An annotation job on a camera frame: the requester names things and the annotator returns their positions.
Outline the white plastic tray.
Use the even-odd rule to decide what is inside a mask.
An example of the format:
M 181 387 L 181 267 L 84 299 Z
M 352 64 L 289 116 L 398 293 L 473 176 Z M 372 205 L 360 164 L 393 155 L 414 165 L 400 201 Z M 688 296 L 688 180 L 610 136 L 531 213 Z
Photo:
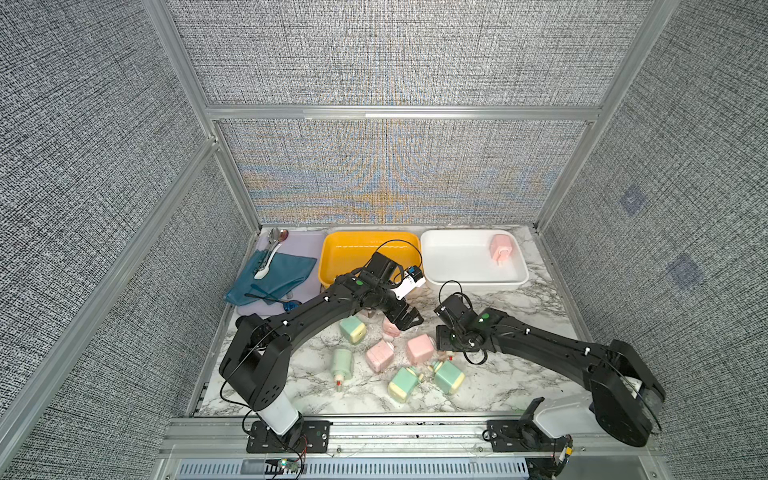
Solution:
M 514 242 L 514 253 L 502 265 L 489 254 L 495 234 L 510 235 Z M 434 287 L 451 282 L 474 292 L 492 292 L 517 289 L 530 279 L 522 249 L 508 231 L 433 229 L 421 234 L 420 243 L 425 276 Z

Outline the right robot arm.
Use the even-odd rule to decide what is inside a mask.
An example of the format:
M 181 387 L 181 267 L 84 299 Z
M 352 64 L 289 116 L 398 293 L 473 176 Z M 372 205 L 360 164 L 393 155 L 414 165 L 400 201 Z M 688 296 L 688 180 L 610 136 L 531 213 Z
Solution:
M 579 341 L 532 325 L 495 308 L 477 313 L 456 292 L 434 313 L 441 350 L 522 358 L 579 384 L 589 393 L 586 411 L 602 431 L 632 447 L 644 447 L 661 430 L 651 401 L 666 392 L 637 351 L 628 343 L 609 345 Z

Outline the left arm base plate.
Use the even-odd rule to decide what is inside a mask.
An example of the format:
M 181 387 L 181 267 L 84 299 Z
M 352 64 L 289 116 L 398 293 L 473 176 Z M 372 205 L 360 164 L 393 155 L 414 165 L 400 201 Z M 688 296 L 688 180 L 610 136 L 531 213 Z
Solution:
M 266 423 L 251 424 L 246 452 L 260 453 L 326 453 L 330 440 L 329 421 L 309 421 L 300 418 L 286 433 L 276 434 Z

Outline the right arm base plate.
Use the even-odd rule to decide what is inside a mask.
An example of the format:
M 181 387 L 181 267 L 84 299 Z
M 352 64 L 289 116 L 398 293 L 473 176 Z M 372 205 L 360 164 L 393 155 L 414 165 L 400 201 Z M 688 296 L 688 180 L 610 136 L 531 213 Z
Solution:
M 482 437 L 494 452 L 557 452 L 573 448 L 570 436 L 550 437 L 532 420 L 489 420 Z

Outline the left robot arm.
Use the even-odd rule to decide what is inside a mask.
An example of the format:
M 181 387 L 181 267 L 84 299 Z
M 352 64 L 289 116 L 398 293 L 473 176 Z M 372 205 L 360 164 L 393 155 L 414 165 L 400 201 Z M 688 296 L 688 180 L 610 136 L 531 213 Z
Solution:
M 284 394 L 294 351 L 328 326 L 362 310 L 383 313 L 400 331 L 422 324 L 420 312 L 405 297 L 425 281 L 419 263 L 405 267 L 375 251 L 363 266 L 336 277 L 318 296 L 286 313 L 239 317 L 219 374 L 262 424 L 293 443 L 303 423 Z

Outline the yellow plastic tray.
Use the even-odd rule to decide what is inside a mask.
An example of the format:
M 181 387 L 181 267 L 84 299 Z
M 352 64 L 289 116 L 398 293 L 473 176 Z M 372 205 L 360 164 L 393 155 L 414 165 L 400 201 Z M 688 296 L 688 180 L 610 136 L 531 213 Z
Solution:
M 330 233 L 321 250 L 318 278 L 323 287 L 355 268 L 362 267 L 374 251 L 404 268 L 422 266 L 419 238 L 405 231 L 338 231 Z

